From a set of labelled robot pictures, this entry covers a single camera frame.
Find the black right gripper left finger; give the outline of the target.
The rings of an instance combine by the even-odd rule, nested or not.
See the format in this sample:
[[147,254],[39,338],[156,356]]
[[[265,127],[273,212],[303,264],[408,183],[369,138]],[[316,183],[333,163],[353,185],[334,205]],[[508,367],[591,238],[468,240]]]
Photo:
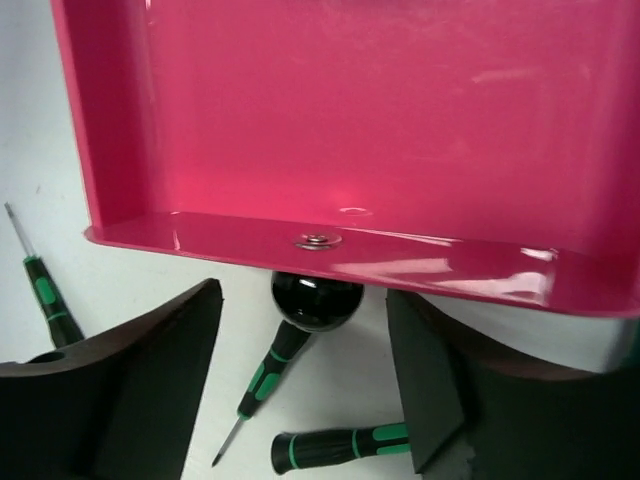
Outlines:
[[180,478],[222,305],[206,279],[98,335],[2,363],[2,478]]

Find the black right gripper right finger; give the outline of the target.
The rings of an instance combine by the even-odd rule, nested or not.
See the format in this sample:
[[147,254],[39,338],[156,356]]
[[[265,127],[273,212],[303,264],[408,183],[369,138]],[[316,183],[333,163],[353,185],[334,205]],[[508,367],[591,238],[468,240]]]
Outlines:
[[386,297],[415,471],[425,479],[635,479],[639,370],[541,360],[423,297]]

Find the small black green screwdriver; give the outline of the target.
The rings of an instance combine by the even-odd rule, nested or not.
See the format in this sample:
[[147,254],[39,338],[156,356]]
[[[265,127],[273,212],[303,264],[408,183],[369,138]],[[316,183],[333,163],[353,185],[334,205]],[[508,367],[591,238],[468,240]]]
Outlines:
[[25,253],[24,269],[44,315],[52,343],[56,348],[62,348],[84,340],[81,328],[71,314],[44,260],[34,250],[13,208],[8,202],[4,206]]
[[250,420],[277,387],[286,368],[311,337],[310,332],[282,321],[264,359],[258,365],[236,409],[237,420],[214,456],[215,467],[228,450],[242,425]]
[[375,456],[410,451],[403,422],[362,428],[336,428],[278,434],[271,444],[271,465],[278,475],[327,467]]

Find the pink drawer black knob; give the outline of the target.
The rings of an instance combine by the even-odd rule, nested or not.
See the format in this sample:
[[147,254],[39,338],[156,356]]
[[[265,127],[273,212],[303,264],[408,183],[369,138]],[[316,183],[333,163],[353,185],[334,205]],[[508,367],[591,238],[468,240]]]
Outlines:
[[55,1],[102,245],[639,313],[635,1]]

